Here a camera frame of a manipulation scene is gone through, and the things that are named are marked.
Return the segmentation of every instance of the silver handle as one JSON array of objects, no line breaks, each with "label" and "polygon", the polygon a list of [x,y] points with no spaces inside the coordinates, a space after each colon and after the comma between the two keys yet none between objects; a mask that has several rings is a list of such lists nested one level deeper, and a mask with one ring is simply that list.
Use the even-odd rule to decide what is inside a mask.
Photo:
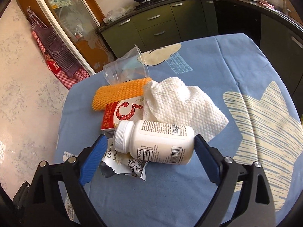
[{"label": "silver handle", "polygon": [[298,44],[299,47],[300,47],[301,49],[303,49],[302,43],[300,43],[300,42],[299,42],[297,39],[295,39],[293,36],[291,36],[291,39],[292,39],[296,44]]},{"label": "silver handle", "polygon": [[130,22],[130,21],[131,21],[131,20],[128,19],[127,21],[124,21],[124,22],[120,23],[119,26],[124,25],[124,24],[126,24],[127,22]]},{"label": "silver handle", "polygon": [[147,20],[155,19],[155,18],[158,18],[158,17],[160,17],[160,15],[159,15],[159,14],[158,14],[158,15],[156,15],[156,16],[154,16],[154,17],[147,18]]},{"label": "silver handle", "polygon": [[159,32],[159,33],[155,33],[154,36],[158,36],[158,35],[161,35],[163,33],[165,33],[166,31],[162,31],[162,32]]},{"label": "silver handle", "polygon": [[172,7],[176,7],[176,6],[181,6],[181,5],[183,5],[184,3],[177,3],[177,4],[174,4],[174,5],[172,5]]}]

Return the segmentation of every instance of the clear plastic cup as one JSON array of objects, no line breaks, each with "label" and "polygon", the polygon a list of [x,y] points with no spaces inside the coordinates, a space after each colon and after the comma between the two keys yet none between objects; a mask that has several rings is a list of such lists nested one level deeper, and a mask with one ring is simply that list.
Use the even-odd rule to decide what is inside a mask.
[{"label": "clear plastic cup", "polygon": [[103,74],[110,85],[149,77],[147,65],[137,45],[121,58],[104,65]]}]

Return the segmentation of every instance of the orange sponge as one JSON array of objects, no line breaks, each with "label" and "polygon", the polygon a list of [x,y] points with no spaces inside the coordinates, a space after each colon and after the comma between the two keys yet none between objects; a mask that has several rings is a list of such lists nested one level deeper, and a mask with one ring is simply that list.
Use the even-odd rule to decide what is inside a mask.
[{"label": "orange sponge", "polygon": [[102,86],[96,91],[94,96],[93,109],[95,111],[103,110],[109,103],[142,96],[142,87],[151,80],[151,78],[142,78],[116,85]]}]

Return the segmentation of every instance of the red and white box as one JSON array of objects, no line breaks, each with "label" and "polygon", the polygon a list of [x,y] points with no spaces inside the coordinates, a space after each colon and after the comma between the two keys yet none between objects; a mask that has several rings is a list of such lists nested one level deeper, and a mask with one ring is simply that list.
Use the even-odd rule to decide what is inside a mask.
[{"label": "red and white box", "polygon": [[137,96],[107,104],[101,130],[107,138],[113,138],[116,126],[121,120],[137,122],[143,119],[143,96]]}]

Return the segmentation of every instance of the white pill bottle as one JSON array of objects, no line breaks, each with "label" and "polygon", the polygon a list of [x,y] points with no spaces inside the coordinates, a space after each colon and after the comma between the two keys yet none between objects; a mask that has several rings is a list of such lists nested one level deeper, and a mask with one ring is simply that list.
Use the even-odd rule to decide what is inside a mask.
[{"label": "white pill bottle", "polygon": [[194,130],[148,120],[121,120],[114,133],[114,147],[136,159],[185,165],[194,151]]}]

